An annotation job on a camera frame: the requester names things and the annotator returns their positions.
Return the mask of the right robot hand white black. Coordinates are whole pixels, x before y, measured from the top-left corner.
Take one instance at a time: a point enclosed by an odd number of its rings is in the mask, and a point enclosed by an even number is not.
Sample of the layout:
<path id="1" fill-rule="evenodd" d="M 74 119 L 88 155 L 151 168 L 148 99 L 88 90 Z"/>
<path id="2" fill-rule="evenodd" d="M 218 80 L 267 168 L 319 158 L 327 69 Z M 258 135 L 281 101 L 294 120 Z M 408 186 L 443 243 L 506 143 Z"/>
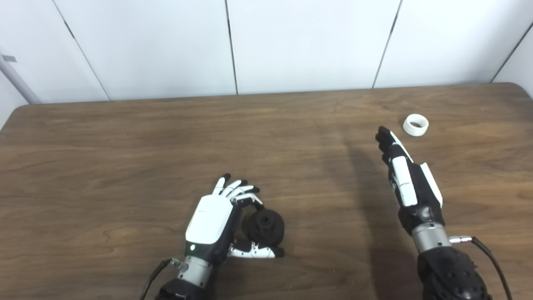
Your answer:
<path id="1" fill-rule="evenodd" d="M 381 159 L 388 166 L 388 179 L 400 205 L 402 228 L 412 235 L 426 223 L 445 225 L 442 195 L 427 163 L 417 164 L 390 129 L 380 126 L 375 135 Z"/>

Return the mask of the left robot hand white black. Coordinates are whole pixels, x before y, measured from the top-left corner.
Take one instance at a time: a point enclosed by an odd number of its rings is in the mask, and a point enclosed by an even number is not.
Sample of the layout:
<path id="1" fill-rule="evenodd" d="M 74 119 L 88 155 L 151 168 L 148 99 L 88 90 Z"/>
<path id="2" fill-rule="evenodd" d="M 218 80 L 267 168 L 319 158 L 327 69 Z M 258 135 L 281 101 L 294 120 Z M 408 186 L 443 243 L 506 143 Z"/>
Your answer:
<path id="1" fill-rule="evenodd" d="M 285 222 L 267 209 L 259 188 L 224 174 L 201 197 L 185 232 L 185 256 L 215 268 L 228 258 L 283 258 Z"/>

